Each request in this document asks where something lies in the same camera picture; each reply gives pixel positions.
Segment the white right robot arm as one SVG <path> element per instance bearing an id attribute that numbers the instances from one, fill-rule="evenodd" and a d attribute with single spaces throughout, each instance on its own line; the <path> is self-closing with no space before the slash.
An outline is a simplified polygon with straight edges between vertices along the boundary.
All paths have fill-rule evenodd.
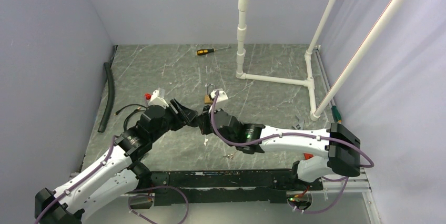
<path id="1" fill-rule="evenodd" d="M 325 175 L 360 175 L 360 140 L 344 125 L 317 130 L 281 129 L 242 123 L 223 110 L 203 112 L 196 119 L 202 134 L 215 134 L 245 154 L 296 151 L 312 157 L 293 164 L 290 184 L 297 190 Z"/>

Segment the brass padlock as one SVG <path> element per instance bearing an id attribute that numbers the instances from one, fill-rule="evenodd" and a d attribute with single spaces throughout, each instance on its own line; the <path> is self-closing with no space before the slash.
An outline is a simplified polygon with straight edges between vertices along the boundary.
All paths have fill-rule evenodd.
<path id="1" fill-rule="evenodd" d="M 211 93 L 216 88 L 216 86 L 212 83 L 207 83 L 205 85 L 205 88 L 206 88 L 206 92 L 205 92 L 205 96 L 204 96 L 204 104 L 210 105 L 213 103 L 213 98 L 211 97 Z"/>

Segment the yellow black screwdriver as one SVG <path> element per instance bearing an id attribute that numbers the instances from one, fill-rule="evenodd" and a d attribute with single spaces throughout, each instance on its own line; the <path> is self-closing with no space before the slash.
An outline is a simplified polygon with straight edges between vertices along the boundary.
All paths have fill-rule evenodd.
<path id="1" fill-rule="evenodd" d="M 199 50 L 196 51 L 196 55 L 197 56 L 204 56 L 204 55 L 211 54 L 211 53 L 214 53 L 214 52 L 219 51 L 219 50 L 224 50 L 224 49 L 229 49 L 229 48 L 231 48 L 231 46 L 227 46 L 227 47 L 223 47 L 223 48 L 217 48 L 217 49 L 215 49 L 215 48 L 199 49 Z"/>

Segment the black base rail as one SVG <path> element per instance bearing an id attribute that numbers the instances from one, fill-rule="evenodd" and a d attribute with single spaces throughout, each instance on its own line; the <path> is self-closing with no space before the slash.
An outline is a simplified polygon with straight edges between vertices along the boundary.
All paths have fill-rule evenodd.
<path id="1" fill-rule="evenodd" d="M 290 169 L 152 171 L 137 189 L 152 192 L 155 206 L 183 203 L 267 201 L 286 203 L 293 192 L 321 191 L 320 178 L 298 180 Z"/>

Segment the white pvc pipe frame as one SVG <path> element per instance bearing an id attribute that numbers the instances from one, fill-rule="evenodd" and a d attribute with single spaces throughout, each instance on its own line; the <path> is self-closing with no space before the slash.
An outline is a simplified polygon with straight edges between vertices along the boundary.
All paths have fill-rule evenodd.
<path id="1" fill-rule="evenodd" d="M 332 11 L 335 1 L 336 0 L 328 1 L 324 13 L 318 24 L 318 27 L 315 31 L 315 34 L 313 35 L 309 47 L 307 48 L 304 54 L 306 69 L 307 69 L 307 78 L 305 80 L 297 80 L 297 79 L 280 78 L 280 77 L 269 77 L 263 75 L 253 75 L 244 72 L 244 61 L 246 55 L 245 38 L 247 32 L 246 16 L 247 16 L 249 0 L 238 0 L 239 13 L 238 13 L 238 25 L 237 25 L 236 77 L 238 79 L 259 80 L 263 82 L 290 84 L 290 85 L 307 87 L 309 93 L 310 119 L 313 121 L 317 121 L 320 118 L 321 113 L 324 111 L 324 109 L 328 106 L 330 101 L 337 94 L 337 92 L 345 83 L 347 78 L 351 75 L 352 71 L 360 63 L 366 52 L 369 50 L 369 48 L 375 42 L 378 36 L 382 33 L 384 28 L 388 25 L 388 23 L 391 21 L 396 12 L 400 9 L 402 3 L 405 0 L 389 0 L 388 4 L 383 9 L 382 13 L 379 15 L 375 23 L 372 25 L 371 29 L 368 31 L 363 41 L 360 43 L 355 53 L 353 54 L 349 62 L 346 64 L 341 74 L 336 79 L 335 83 L 328 90 L 325 97 L 322 99 L 321 103 L 317 105 L 316 95 L 315 95 L 315 81 L 311 66 L 311 56 L 315 49 L 316 42 L 318 41 L 322 33 L 322 30 L 327 22 L 329 14 Z"/>

